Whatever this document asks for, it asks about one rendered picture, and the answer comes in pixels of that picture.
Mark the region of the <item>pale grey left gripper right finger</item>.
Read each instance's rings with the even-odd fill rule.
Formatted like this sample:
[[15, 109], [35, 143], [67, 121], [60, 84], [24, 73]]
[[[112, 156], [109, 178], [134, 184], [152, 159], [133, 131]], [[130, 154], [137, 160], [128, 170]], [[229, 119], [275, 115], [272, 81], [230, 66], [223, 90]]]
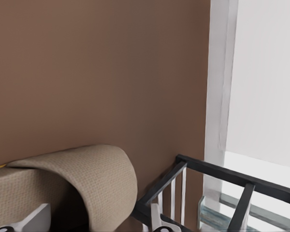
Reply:
[[160, 217], [160, 207], [157, 203], [151, 204], [152, 232], [182, 232], [180, 227], [163, 221]]

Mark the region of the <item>silver post foot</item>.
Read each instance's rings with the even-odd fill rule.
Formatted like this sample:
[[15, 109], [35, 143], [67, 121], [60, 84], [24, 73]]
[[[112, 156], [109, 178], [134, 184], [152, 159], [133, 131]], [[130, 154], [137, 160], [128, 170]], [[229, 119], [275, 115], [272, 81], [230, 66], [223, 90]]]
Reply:
[[[227, 232], [232, 217], [207, 207], [205, 200], [206, 197], [202, 196], [199, 201], [198, 226], [203, 223], [216, 231]], [[246, 227], [241, 229], [240, 232], [290, 232], [289, 218], [256, 205], [252, 204], [250, 206], [249, 217], [264, 223], [268, 227], [271, 226], [271, 228], [258, 229], [258, 223], [248, 219]]]

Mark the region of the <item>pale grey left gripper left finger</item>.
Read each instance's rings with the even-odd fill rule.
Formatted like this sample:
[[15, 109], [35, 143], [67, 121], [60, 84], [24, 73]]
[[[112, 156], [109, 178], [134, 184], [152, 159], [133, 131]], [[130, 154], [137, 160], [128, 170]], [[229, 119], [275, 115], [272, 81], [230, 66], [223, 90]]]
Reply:
[[0, 232], [49, 232], [51, 205], [43, 203], [22, 221], [0, 226]]

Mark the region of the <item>black shoe rack white slats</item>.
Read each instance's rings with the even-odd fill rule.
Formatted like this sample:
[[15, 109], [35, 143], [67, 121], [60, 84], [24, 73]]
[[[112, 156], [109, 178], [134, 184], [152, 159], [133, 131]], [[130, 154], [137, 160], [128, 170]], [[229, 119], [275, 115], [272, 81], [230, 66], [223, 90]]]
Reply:
[[185, 196], [187, 169], [215, 177], [243, 187], [240, 199], [221, 194], [219, 202], [235, 209], [227, 232], [240, 232], [247, 225], [253, 192], [290, 204], [290, 188], [235, 172], [184, 155], [177, 155], [176, 165], [152, 189], [140, 198], [132, 217], [142, 223], [143, 232], [152, 232], [151, 204], [157, 203], [163, 221], [180, 227], [182, 232], [192, 232], [185, 227]]

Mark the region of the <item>silver frame post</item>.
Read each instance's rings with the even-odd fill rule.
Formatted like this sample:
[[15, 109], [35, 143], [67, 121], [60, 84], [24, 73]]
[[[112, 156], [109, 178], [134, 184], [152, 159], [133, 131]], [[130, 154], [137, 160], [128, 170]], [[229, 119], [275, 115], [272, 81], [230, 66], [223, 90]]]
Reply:
[[239, 0], [211, 0], [204, 160], [224, 165]]

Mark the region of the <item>beige woven shoe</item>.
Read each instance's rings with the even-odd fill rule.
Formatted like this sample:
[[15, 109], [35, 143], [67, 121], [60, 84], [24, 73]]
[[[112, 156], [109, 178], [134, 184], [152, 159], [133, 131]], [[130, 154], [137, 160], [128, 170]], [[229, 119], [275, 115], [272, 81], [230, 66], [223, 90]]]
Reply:
[[50, 232], [113, 232], [132, 213], [137, 178], [127, 154], [92, 145], [16, 160], [0, 168], [0, 227], [51, 207]]

